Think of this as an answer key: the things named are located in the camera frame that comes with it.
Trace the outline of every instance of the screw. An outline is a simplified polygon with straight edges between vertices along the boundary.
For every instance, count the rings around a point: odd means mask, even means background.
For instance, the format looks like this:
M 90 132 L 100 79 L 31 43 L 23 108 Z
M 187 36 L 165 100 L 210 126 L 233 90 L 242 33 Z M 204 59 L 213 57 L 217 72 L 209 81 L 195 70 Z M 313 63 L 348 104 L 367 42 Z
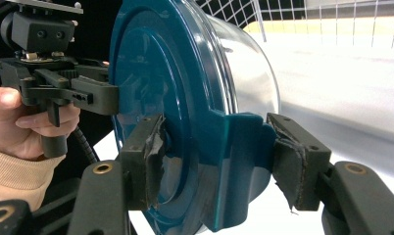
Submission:
M 62 31 L 58 31 L 58 32 L 56 33 L 56 37 L 57 37 L 58 39 L 63 39 L 63 38 L 65 37 L 65 34 L 64 34 Z
M 44 30 L 39 30 L 39 31 L 37 32 L 37 37 L 39 37 L 39 38 L 45 38 L 45 37 L 47 37 L 47 32 L 44 31 Z

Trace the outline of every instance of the worn foam padding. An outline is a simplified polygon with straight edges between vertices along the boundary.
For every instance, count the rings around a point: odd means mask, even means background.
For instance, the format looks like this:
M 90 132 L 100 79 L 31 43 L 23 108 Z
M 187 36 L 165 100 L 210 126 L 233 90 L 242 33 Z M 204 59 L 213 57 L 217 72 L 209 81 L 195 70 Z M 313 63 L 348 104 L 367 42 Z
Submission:
M 315 194 L 320 172 L 328 169 L 331 151 L 291 118 L 268 114 L 276 131 L 273 177 L 285 195 L 289 208 L 316 211 L 320 199 Z

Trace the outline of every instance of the sleeve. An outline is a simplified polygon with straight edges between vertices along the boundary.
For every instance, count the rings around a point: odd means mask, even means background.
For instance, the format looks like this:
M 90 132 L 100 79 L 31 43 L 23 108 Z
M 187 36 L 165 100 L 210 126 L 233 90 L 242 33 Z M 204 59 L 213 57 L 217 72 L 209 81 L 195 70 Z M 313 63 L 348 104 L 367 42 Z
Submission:
M 54 168 L 64 157 L 31 162 L 0 153 L 0 201 L 26 200 L 32 211 L 37 210 L 53 178 Z

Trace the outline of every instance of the human hand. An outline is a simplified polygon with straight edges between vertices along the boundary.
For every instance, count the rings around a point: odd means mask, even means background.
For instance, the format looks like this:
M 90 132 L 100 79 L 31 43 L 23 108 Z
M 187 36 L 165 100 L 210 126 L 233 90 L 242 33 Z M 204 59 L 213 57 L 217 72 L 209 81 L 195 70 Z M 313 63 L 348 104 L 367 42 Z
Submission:
M 80 109 L 73 104 L 60 107 L 60 127 L 48 120 L 47 113 L 29 115 L 29 108 L 13 88 L 0 87 L 0 152 L 36 161 L 43 154 L 41 135 L 69 136 L 79 121 Z

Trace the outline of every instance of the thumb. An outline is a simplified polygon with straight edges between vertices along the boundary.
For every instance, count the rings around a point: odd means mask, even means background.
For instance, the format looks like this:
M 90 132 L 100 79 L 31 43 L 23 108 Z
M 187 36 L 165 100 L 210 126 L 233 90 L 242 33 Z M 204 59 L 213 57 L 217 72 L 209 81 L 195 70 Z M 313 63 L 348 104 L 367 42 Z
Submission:
M 21 95 L 16 89 L 0 87 L 0 118 L 6 111 L 13 110 L 21 105 Z

